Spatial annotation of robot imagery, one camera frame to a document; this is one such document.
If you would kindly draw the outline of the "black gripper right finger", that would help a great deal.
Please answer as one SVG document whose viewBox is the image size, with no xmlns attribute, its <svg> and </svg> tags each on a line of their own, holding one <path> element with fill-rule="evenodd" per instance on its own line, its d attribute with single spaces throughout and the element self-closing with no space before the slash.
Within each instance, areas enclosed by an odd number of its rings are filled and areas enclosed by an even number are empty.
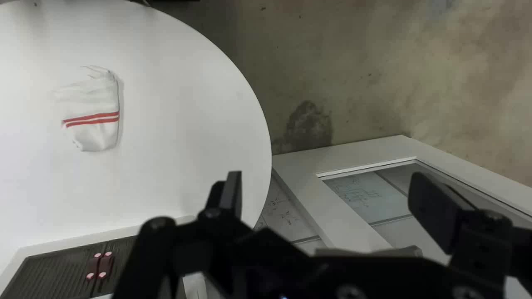
<svg viewBox="0 0 532 299">
<path fill-rule="evenodd" d="M 407 207 L 445 255 L 451 253 L 466 215 L 475 212 L 475 207 L 453 189 L 418 172 L 410 177 Z"/>
</svg>

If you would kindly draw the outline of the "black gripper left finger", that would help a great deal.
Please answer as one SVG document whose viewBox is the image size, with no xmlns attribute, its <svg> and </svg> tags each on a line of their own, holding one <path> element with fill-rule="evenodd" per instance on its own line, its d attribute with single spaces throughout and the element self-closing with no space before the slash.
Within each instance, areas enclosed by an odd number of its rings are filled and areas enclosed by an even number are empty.
<svg viewBox="0 0 532 299">
<path fill-rule="evenodd" d="M 229 172 L 224 182 L 210 187 L 207 202 L 200 215 L 204 218 L 240 218 L 242 212 L 242 174 Z"/>
</svg>

